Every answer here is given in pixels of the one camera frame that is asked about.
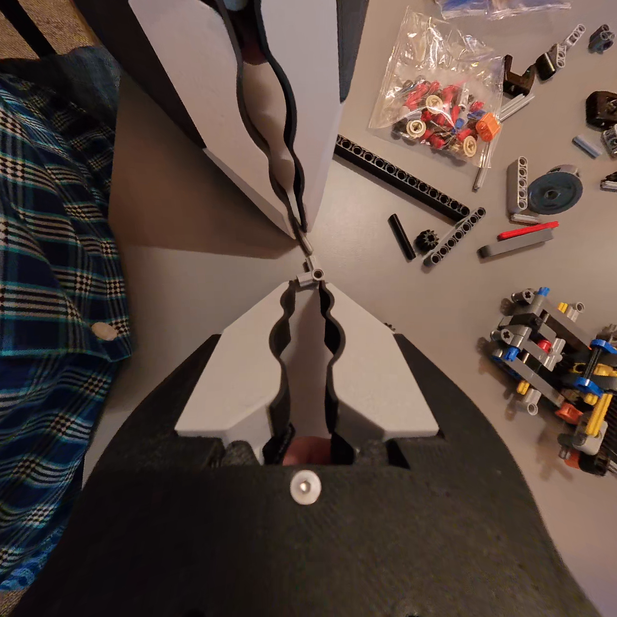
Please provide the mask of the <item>black bracket piece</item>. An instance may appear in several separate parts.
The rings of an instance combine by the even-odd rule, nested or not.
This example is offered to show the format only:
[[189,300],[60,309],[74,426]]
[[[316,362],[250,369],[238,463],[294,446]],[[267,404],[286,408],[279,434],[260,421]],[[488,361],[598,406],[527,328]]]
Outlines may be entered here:
[[512,71],[512,61],[513,57],[507,54],[504,58],[503,92],[511,97],[529,96],[536,79],[536,66],[532,64],[518,75]]

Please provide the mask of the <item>long grey axle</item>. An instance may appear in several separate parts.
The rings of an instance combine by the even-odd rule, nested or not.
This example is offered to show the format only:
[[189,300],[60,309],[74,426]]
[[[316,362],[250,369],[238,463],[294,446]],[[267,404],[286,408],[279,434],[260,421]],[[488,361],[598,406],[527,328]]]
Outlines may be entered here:
[[529,95],[522,94],[512,99],[512,101],[510,101],[508,104],[506,104],[499,110],[499,113],[498,113],[499,122],[503,123],[506,119],[508,119],[513,114],[520,111],[526,105],[528,105],[534,98],[535,98],[535,95],[533,94],[529,94]]
[[495,146],[495,143],[491,141],[482,153],[480,166],[478,168],[478,173],[474,180],[474,185],[473,185],[474,192],[478,192],[480,189],[482,189],[484,185],[484,181],[486,180],[487,174],[491,167],[494,146]]

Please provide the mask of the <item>black chunky connector block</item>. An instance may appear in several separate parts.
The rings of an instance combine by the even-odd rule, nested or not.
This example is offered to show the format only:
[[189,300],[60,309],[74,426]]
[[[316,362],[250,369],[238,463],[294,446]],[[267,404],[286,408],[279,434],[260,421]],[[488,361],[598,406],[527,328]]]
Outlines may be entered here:
[[586,99],[586,123],[601,130],[616,124],[616,93],[594,91]]

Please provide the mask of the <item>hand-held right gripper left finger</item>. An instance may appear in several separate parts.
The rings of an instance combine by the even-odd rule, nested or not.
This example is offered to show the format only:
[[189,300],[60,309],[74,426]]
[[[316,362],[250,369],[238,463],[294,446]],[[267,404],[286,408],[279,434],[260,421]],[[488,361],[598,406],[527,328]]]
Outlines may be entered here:
[[296,286],[284,282],[225,328],[176,422],[183,437],[247,442],[260,463],[279,463],[294,436],[282,351]]

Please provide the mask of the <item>small grey angled connector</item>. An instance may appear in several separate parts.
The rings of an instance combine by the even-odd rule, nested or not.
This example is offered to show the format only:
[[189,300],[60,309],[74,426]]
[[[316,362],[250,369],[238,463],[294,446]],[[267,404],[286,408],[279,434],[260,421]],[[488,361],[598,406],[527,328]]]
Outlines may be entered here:
[[324,272],[320,267],[317,258],[313,255],[306,257],[303,265],[303,271],[296,276],[298,288],[312,288],[319,285],[323,279]]

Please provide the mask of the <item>clear bag of yellow parts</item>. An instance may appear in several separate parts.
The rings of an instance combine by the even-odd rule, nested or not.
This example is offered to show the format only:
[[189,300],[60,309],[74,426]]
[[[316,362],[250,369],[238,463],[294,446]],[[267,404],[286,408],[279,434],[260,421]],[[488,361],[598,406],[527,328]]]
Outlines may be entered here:
[[570,1],[435,1],[446,20],[483,17],[500,20],[532,12],[567,11]]

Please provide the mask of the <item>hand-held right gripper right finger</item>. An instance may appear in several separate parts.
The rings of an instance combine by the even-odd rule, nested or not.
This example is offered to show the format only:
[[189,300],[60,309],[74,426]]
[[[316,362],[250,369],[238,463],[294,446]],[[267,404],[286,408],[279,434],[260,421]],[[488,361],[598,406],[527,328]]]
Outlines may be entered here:
[[435,437],[439,425],[391,328],[330,282],[320,284],[326,426],[343,451],[368,441]]

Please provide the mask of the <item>dark grey flat beam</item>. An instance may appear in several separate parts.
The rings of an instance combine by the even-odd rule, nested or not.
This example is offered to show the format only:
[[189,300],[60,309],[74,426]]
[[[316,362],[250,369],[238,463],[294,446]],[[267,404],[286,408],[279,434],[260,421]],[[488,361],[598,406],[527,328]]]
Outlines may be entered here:
[[553,230],[551,228],[540,229],[525,235],[511,237],[482,246],[478,249],[477,254],[480,258],[493,258],[543,244],[552,239]]

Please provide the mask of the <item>black angled beam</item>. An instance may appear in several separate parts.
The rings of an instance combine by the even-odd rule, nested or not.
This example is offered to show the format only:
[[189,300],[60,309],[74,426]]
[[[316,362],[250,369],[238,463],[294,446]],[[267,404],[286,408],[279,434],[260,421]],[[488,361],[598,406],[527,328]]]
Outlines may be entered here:
[[535,63],[537,77],[540,81],[550,80],[555,73],[566,64],[567,47],[564,44],[554,44],[551,49],[540,55]]

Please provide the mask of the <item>long black holed beam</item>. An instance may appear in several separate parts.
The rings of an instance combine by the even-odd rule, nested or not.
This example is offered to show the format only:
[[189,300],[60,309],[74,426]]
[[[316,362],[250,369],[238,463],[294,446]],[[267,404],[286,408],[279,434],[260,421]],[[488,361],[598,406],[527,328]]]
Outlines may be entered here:
[[337,135],[335,155],[453,222],[471,214],[470,209],[458,200],[343,135]]

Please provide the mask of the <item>dark grey holed beam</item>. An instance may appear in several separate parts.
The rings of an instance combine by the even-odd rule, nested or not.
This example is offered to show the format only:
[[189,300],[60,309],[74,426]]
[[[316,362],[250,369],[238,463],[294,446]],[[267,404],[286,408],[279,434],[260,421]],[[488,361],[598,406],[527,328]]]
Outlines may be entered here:
[[446,233],[444,238],[438,242],[437,247],[424,258],[423,265],[427,268],[432,268],[441,263],[485,215],[486,209],[479,207],[456,223],[454,227]]

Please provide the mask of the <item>light grey small beam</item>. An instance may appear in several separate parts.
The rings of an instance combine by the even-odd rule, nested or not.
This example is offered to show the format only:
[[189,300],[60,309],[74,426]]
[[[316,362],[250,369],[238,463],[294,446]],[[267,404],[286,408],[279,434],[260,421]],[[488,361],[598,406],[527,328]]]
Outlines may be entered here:
[[560,53],[566,54],[577,42],[582,38],[586,32],[586,27],[583,24],[577,25],[573,31],[562,41],[557,44],[557,49]]

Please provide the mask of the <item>light grey short beam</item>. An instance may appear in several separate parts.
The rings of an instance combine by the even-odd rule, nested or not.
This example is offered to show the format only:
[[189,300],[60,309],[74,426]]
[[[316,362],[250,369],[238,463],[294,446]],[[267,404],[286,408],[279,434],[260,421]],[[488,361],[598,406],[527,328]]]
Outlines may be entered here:
[[528,160],[518,157],[506,171],[506,209],[509,215],[528,208]]

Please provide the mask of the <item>red axle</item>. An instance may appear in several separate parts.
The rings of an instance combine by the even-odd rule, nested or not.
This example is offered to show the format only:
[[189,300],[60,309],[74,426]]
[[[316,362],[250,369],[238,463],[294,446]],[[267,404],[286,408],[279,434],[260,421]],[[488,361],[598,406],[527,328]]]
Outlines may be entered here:
[[523,228],[518,228],[518,229],[512,229],[509,231],[505,231],[500,233],[497,236],[497,240],[498,241],[505,241],[505,240],[509,240],[515,237],[520,237],[523,235],[528,235],[531,233],[535,233],[538,231],[543,231],[545,229],[555,229],[559,227],[559,222],[558,221],[550,221],[550,222],[546,222],[546,223],[540,223],[537,225],[532,225],[532,226],[527,226],[527,227],[523,227]]

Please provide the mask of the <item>plaid shirt sleeve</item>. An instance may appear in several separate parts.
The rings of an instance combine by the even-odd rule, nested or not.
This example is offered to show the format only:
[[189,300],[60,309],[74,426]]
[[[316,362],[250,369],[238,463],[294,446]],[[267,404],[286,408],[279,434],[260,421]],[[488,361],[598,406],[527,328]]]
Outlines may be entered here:
[[99,47],[1,61],[1,598],[58,544],[132,352],[109,224],[119,83]]

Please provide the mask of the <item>short black axle tube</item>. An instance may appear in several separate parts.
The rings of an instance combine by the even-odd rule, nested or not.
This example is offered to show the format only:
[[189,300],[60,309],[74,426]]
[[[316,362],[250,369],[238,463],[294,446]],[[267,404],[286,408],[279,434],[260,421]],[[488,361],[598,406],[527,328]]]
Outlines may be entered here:
[[408,262],[413,261],[416,258],[416,252],[413,248],[411,241],[409,240],[405,229],[396,213],[393,213],[388,218],[389,226],[397,239],[397,243]]

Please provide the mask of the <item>multicoloured brick chassis assembly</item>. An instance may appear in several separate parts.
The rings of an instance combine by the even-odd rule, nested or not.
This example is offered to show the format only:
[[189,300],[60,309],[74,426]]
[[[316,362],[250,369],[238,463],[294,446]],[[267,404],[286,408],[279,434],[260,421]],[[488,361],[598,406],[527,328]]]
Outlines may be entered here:
[[559,457],[568,467],[616,474],[616,325],[596,335],[577,323],[582,303],[554,303],[550,289],[524,289],[490,334],[490,359],[516,382],[514,406],[541,403],[565,425]]

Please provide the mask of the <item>dark blue pulley wheel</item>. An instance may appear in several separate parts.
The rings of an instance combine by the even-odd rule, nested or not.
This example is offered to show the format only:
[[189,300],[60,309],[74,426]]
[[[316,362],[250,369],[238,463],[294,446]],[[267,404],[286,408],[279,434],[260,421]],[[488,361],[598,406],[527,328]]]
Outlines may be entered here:
[[583,184],[577,167],[561,165],[533,180],[528,187],[528,208],[538,215],[558,215],[581,199]]

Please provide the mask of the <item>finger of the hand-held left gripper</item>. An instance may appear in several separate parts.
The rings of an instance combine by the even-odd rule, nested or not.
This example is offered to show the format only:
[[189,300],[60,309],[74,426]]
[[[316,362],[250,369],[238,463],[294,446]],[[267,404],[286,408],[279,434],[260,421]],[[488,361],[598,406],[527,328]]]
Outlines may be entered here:
[[317,218],[343,112],[336,1],[256,1],[263,53],[274,78],[266,130],[274,145],[274,176],[294,197],[303,231]]
[[205,144],[207,156],[283,232],[291,205],[244,101],[243,59],[223,4],[131,1],[130,7]]

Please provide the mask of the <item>clear bag of red pins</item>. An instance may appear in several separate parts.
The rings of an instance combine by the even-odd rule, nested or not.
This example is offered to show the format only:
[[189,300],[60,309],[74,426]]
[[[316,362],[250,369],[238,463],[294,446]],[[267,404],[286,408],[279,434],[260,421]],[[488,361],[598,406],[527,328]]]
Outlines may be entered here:
[[480,166],[476,122],[497,118],[504,57],[448,22],[405,11],[368,120],[370,133],[424,156]]

